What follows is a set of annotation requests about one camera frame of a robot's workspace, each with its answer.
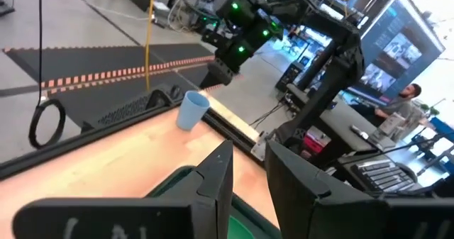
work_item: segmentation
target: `orange striped tape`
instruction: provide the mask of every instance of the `orange striped tape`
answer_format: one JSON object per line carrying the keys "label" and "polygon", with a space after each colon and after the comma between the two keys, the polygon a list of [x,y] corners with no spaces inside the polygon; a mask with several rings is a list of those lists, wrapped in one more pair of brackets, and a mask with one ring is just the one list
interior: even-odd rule
{"label": "orange striped tape", "polygon": [[[161,71],[161,70],[170,70],[176,67],[181,67],[184,65],[195,65],[199,63],[208,62],[214,59],[213,55],[206,57],[197,57],[191,59],[177,60],[172,62],[166,62],[158,65],[150,65],[150,74],[151,72]],[[86,75],[65,77],[61,79],[51,79],[46,82],[41,82],[42,88],[53,88],[53,87],[66,87],[69,85],[75,84],[88,84],[94,81],[104,81],[113,78],[127,77],[137,74],[145,73],[145,67],[135,67],[135,68],[125,68],[119,70],[112,70],[108,72],[97,72],[90,73]]]}
{"label": "orange striped tape", "polygon": [[[185,70],[185,69],[189,69],[189,68],[192,68],[192,67],[185,67],[185,68],[182,68],[181,70]],[[169,70],[151,72],[150,75],[162,74],[162,73],[167,73],[167,72],[169,72]],[[113,78],[113,79],[104,79],[104,80],[98,80],[98,81],[93,81],[93,82],[85,82],[85,83],[72,85],[72,86],[68,86],[68,87],[55,87],[53,89],[47,90],[47,93],[48,93],[48,96],[50,96],[50,95],[56,94],[58,92],[66,92],[66,91],[72,91],[72,90],[76,90],[76,89],[82,89],[82,88],[88,88],[88,87],[96,87],[96,86],[101,86],[101,85],[104,85],[104,84],[122,82],[122,81],[126,81],[126,80],[129,80],[129,79],[138,79],[138,78],[141,78],[141,77],[144,77],[144,76],[145,76],[145,73],[142,73],[142,74],[135,74],[135,75],[117,77],[117,78]],[[234,79],[242,79],[242,78],[243,78],[243,75],[241,75],[241,74],[238,74],[238,75],[236,75],[234,77]],[[222,87],[222,86],[223,86],[222,84],[219,84],[219,85],[216,85],[216,86],[205,88],[204,90],[212,91],[212,90],[218,89],[219,87]]]}
{"label": "orange striped tape", "polygon": [[[103,45],[103,46],[73,46],[73,47],[45,47],[43,50],[65,50],[65,49],[88,49],[88,48],[136,48],[135,45]],[[38,48],[4,48],[4,52],[9,52],[12,50],[38,50]]]}

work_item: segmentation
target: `keyboard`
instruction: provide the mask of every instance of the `keyboard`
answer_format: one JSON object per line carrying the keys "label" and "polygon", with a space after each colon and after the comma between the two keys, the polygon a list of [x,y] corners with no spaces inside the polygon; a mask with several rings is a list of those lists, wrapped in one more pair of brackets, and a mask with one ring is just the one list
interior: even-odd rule
{"label": "keyboard", "polygon": [[354,172],[369,188],[396,192],[412,188],[415,181],[391,160],[368,161],[352,166]]}

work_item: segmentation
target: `man sitting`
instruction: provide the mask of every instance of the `man sitting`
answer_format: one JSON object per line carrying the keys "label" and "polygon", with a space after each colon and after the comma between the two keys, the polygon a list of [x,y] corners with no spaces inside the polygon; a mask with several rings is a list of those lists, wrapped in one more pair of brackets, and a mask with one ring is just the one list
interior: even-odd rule
{"label": "man sitting", "polygon": [[361,116],[365,117],[374,126],[380,126],[394,112],[400,114],[405,119],[411,116],[414,110],[411,100],[421,94],[421,87],[418,84],[410,84],[404,88],[399,96],[386,106],[373,108],[362,104],[352,105]]}

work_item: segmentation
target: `blue cup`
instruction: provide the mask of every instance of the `blue cup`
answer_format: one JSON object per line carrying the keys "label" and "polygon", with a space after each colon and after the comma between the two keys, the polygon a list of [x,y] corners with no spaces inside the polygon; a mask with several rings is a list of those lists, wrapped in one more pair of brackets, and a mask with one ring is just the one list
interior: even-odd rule
{"label": "blue cup", "polygon": [[205,96],[196,91],[187,91],[179,107],[177,126],[182,130],[191,130],[209,107],[210,102]]}

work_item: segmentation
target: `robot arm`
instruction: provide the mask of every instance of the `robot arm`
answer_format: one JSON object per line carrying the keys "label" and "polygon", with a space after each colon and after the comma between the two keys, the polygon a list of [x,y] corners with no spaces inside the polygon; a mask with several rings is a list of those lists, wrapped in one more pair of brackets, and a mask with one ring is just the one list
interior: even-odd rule
{"label": "robot arm", "polygon": [[215,45],[215,60],[200,87],[230,84],[240,66],[252,57],[270,38],[282,38],[283,26],[305,25],[333,39],[298,83],[306,89],[325,67],[326,73],[318,91],[291,121],[276,129],[276,136],[285,147],[301,152],[301,140],[312,121],[331,104],[336,94],[361,79],[364,59],[354,15],[342,21],[318,9],[312,0],[216,0],[214,10],[219,18],[240,30],[230,39],[217,33],[206,33],[202,40]]}
{"label": "robot arm", "polygon": [[360,53],[357,22],[352,16],[339,21],[318,9],[312,0],[216,0],[214,10],[219,18],[240,30],[229,39],[215,32],[204,34],[202,40],[218,49],[200,87],[230,84],[240,66],[270,38],[282,38],[283,26],[288,25],[305,25],[333,39],[334,49],[314,62],[312,67],[316,70],[321,70],[333,56],[342,57],[350,65],[362,63],[354,56]]}

